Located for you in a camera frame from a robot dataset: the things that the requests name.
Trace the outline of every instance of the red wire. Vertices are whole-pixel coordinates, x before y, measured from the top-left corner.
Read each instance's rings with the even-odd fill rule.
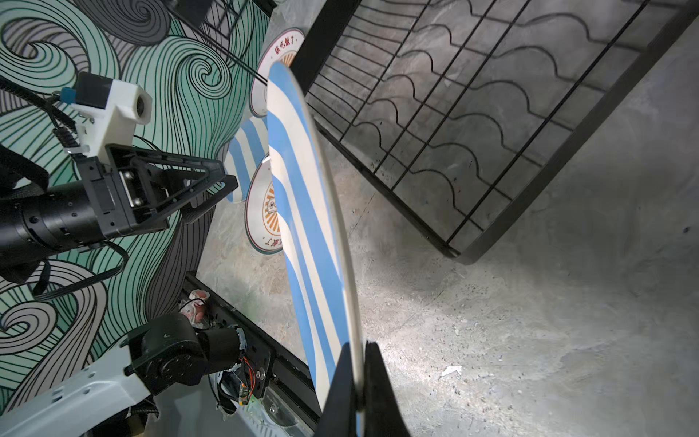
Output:
[[[250,388],[250,396],[252,396],[252,392],[255,390],[255,385],[257,383],[257,377],[255,377],[254,372],[252,371],[252,366],[250,366],[250,362],[247,360],[247,358],[243,357],[243,361],[247,364],[247,368],[250,369],[250,380],[252,381],[252,388]]]

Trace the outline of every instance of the pink object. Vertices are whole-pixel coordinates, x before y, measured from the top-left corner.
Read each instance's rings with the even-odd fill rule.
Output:
[[[204,318],[204,303],[209,299],[209,293],[196,289],[189,293],[189,302],[180,310],[180,313],[187,316],[189,323],[199,324]]]

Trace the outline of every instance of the white plate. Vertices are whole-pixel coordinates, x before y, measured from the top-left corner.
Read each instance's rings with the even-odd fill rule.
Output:
[[[282,249],[269,155],[257,167],[250,182],[245,200],[245,232],[252,247],[260,253],[271,255]]]
[[[296,57],[298,49],[303,44],[303,32],[300,29],[288,29],[282,32],[270,44],[264,56],[257,66],[257,73],[267,79],[269,69],[276,61],[281,61],[284,65],[290,66],[291,61]],[[267,86],[259,80],[252,81],[250,90],[250,110],[256,117],[267,115]]]
[[[281,62],[269,74],[269,155],[296,320],[323,408],[344,345],[363,391],[364,341],[342,210],[315,123]]]

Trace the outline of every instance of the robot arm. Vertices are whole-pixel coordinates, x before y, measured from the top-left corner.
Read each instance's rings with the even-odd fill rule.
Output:
[[[233,367],[239,335],[234,328],[195,332],[181,314],[159,317],[60,386],[0,416],[0,437],[79,436],[176,382],[197,385]]]

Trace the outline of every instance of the plate rim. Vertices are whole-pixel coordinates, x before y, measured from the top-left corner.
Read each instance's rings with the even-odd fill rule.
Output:
[[[250,242],[252,247],[257,252],[260,252],[263,255],[274,255],[275,253],[279,253],[284,249],[284,242],[282,242],[282,245],[279,249],[274,249],[274,250],[262,249],[257,245],[257,243],[255,243],[252,240],[252,238],[250,238],[250,228],[247,225],[247,201],[250,200],[250,191],[252,191],[252,183],[255,181],[255,176],[257,176],[257,172],[262,167],[262,164],[264,164],[265,162],[270,162],[270,170],[271,170],[272,163],[271,163],[271,160],[269,158],[269,152],[267,152],[267,155],[264,156],[264,158],[260,162],[260,165],[258,165],[257,168],[255,169],[255,172],[252,174],[252,179],[250,179],[250,186],[247,188],[247,196],[245,197],[245,235],[247,236],[247,240]]]
[[[290,27],[290,28],[288,28],[288,29],[285,29],[285,30],[281,31],[281,33],[279,33],[277,36],[274,37],[274,39],[272,40],[272,43],[269,45],[269,47],[267,47],[267,50],[264,51],[264,53],[262,54],[262,56],[260,56],[260,60],[259,60],[259,62],[257,63],[257,67],[255,68],[255,72],[259,72],[260,66],[262,66],[262,61],[265,60],[265,58],[267,57],[267,54],[268,54],[268,53],[270,52],[270,50],[272,50],[272,48],[274,47],[274,44],[273,44],[274,41],[276,41],[276,40],[278,40],[279,38],[281,38],[281,37],[282,37],[284,34],[286,34],[287,32],[291,32],[291,31],[294,31],[294,30],[300,32],[301,35],[303,35],[303,41],[305,42],[305,34],[303,33],[303,30],[301,30],[301,29],[298,28],[298,27]],[[263,117],[266,117],[267,114],[260,115],[260,114],[258,114],[258,113],[255,112],[255,109],[252,108],[252,88],[254,87],[255,82],[257,82],[257,79],[256,79],[256,78],[252,78],[252,84],[250,85],[250,96],[249,96],[248,99],[247,99],[247,105],[248,105],[248,107],[250,108],[250,112],[252,113],[253,116],[255,116],[255,117],[257,117],[257,118],[263,118]]]

